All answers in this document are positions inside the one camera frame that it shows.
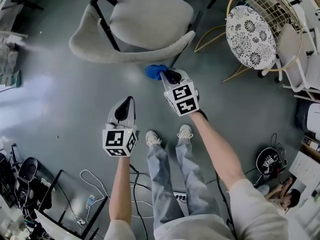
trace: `jeans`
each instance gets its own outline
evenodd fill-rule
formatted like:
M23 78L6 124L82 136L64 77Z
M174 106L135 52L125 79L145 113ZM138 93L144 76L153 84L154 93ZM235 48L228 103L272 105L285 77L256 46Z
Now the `jeans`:
M189 215L219 215L219 206L203 181L200 167L192 154L190 140L179 139L175 151L186 187ZM157 229L167 222L184 217L184 214L173 193L169 157L166 151L158 144L150 146L147 163L151 177L153 228Z

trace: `gray floor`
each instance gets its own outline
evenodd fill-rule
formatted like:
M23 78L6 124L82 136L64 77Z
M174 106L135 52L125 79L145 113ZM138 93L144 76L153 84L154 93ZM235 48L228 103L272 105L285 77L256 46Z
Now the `gray floor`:
M83 169L91 170L111 192L117 159L110 158L103 151L102 129L110 108L130 95L135 99L136 125L140 130L131 163L139 171L148 172L148 147L144 137L148 130L155 130L172 157L173 188L184 191L183 178L175 159L176 134L182 124L191 124L191 121L187 116L176 116L170 109L163 97L162 83L146 77L145 65L96 64L82 61L72 54L68 40L77 29L90 0L35 1L44 7L44 11L25 9L23 12L26 19L21 31L29 38L17 65L22 71L22 86L0 94L1 136L9 142L16 142L23 158L37 158L54 175L60 169L66 171L61 183L72 199L72 205L76 206L73 208L75 212L85 217L83 205L88 195L93 193L98 197L99 193L80 182L79 173ZM186 1L197 12L210 0ZM224 24L228 1L218 0L211 10L205 12L195 39L175 66L185 70L194 81L200 93L201 108L212 126L235 149L245 172L255 167L257 152L270 143L272 133L277 133L278 140L285 147L290 165L303 136L294 126L297 101L293 93L274 82L274 73L260 79L253 70L222 83L240 65L224 37L199 53L193 52L203 33ZM112 6L102 2L101 7L108 18ZM119 43L121 49L129 49ZM205 181L215 179L214 168L195 129L192 143ZM256 172L251 172L247 176L252 179L255 175ZM141 176L139 183L150 185L150 180ZM216 183L208 186L226 218ZM150 202L151 194L138 187L137 199ZM62 212L68 207L62 201L63 197L60 196L57 202L59 200L63 205L57 204L59 209L52 212L56 213L52 215L56 218L60 210ZM140 204L139 207L143 216L152 214L148 206ZM152 239L153 220L145 219L145 223ZM66 219L64 224L78 229L72 220ZM109 224L108 205L97 224L99 234L103 236ZM137 239L144 239L138 218L132 219L132 228Z

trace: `person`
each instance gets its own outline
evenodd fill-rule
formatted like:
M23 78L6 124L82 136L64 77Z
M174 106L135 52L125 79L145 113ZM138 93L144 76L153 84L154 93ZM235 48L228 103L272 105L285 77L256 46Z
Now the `person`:
M230 207L237 238L240 240L286 240L288 222L258 192L243 173L231 146L210 126L201 112L189 114L212 164L230 194ZM156 240L233 240L220 217L216 199L203 182L192 153L191 128L180 128L176 146L177 161L184 176L189 216L184 216L173 194L169 158L154 131L146 133L147 163L151 177ZM131 224L130 158L120 157L109 204L110 224L105 240L134 240Z
M295 207L299 203L301 194L298 190L291 189L287 192L292 182L293 179L289 177L284 185L279 184L274 190L264 196L267 201L277 208L281 215L284 215L289 208Z

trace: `t-shirt sleeve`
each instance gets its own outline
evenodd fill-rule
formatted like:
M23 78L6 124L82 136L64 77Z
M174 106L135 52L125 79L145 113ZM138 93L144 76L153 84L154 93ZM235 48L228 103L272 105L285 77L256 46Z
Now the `t-shirt sleeve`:
M131 227L123 220L112 220L104 240L136 240Z
M236 234L241 240L287 240L288 221L266 201L247 179L230 189L230 203Z

